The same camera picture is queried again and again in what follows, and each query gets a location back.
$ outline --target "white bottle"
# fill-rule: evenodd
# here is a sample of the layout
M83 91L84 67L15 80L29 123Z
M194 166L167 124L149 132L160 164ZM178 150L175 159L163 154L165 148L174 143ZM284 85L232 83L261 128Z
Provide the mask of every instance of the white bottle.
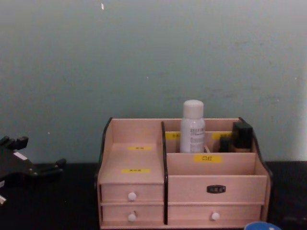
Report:
M197 100L185 101L181 120L180 152L202 153L204 152L204 142L203 103Z

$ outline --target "blue container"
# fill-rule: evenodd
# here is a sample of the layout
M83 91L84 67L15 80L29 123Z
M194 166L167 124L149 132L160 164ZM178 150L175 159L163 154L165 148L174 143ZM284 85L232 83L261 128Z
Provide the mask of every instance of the blue container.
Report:
M270 223L255 222L245 226L244 230L281 230L281 229Z

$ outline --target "cosmetic organizer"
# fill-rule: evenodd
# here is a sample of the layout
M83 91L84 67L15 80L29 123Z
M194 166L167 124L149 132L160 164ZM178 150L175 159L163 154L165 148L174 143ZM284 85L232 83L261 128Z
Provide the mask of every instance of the cosmetic organizer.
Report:
M180 119L113 119L95 188L100 229L243 228L267 221L272 173L249 152L218 152L242 118L206 118L205 153L179 153Z

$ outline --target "black table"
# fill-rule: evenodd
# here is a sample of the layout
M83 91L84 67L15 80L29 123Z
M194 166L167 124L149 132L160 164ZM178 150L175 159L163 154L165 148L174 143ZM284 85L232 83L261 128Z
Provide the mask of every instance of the black table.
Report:
M283 222L307 216L307 162L268 162L274 175L271 222L283 230L306 230ZM60 180L35 188L1 190L0 230L98 230L96 164L68 164Z

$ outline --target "yellow label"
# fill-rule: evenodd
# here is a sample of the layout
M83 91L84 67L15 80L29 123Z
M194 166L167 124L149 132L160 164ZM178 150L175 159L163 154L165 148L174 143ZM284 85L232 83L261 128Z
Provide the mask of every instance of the yellow label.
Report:
M180 132L165 132L166 140L180 140Z
M121 173L150 173L150 169L122 169Z
M199 154L194 156L195 162L222 163L221 156Z
M229 138L229 137L231 137L231 132L212 133L213 140L219 140L220 138Z
M130 146L128 150L152 150L152 147L149 146Z

